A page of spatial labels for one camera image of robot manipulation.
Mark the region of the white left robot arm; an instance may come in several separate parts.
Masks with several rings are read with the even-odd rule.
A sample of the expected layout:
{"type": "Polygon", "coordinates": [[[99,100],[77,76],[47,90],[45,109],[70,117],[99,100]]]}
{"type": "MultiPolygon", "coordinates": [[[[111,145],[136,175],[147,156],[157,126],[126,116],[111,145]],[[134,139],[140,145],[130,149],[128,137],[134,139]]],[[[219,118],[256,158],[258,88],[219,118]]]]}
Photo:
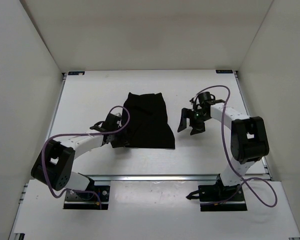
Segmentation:
{"type": "Polygon", "coordinates": [[[94,195],[94,181],[81,173],[72,171],[74,161],[83,154],[109,144],[119,138],[122,116],[109,113],[104,121],[91,126],[87,133],[70,136],[64,141],[51,139],[37,157],[31,176],[43,184],[50,182],[55,191],[67,189],[78,193],[83,199],[94,195]]]}

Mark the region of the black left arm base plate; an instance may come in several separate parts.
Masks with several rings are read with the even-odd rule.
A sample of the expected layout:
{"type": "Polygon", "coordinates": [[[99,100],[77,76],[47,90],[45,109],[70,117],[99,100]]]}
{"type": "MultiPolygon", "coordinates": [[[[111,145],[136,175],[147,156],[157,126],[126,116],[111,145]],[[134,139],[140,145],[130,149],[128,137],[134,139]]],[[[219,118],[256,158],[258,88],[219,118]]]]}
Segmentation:
{"type": "Polygon", "coordinates": [[[92,189],[94,193],[69,193],[64,197],[64,210],[102,210],[109,208],[111,183],[109,181],[95,181],[92,189]]]}

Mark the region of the black skirt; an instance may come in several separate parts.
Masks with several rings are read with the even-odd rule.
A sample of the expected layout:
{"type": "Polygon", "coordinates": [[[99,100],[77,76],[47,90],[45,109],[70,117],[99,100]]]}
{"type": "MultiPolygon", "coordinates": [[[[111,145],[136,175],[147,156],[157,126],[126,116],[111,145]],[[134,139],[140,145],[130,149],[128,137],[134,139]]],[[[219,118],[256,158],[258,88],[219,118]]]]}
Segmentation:
{"type": "Polygon", "coordinates": [[[168,124],[168,114],[162,93],[129,93],[123,106],[128,115],[122,113],[122,123],[128,125],[124,133],[123,145],[128,148],[174,150],[175,136],[168,124]]]}

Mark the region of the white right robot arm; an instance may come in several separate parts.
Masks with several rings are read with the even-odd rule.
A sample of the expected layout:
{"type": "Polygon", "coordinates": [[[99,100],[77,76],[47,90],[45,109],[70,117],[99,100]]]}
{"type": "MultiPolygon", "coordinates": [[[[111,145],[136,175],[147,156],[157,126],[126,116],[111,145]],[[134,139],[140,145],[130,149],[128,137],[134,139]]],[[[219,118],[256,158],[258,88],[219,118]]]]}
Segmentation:
{"type": "Polygon", "coordinates": [[[210,119],[219,121],[222,127],[230,130],[231,158],[214,184],[216,198],[226,200],[249,168],[270,151],[264,120],[228,107],[225,100],[216,99],[208,91],[200,93],[190,102],[192,108],[181,109],[178,132],[190,126],[191,136],[201,134],[206,131],[205,122],[210,119]]]}

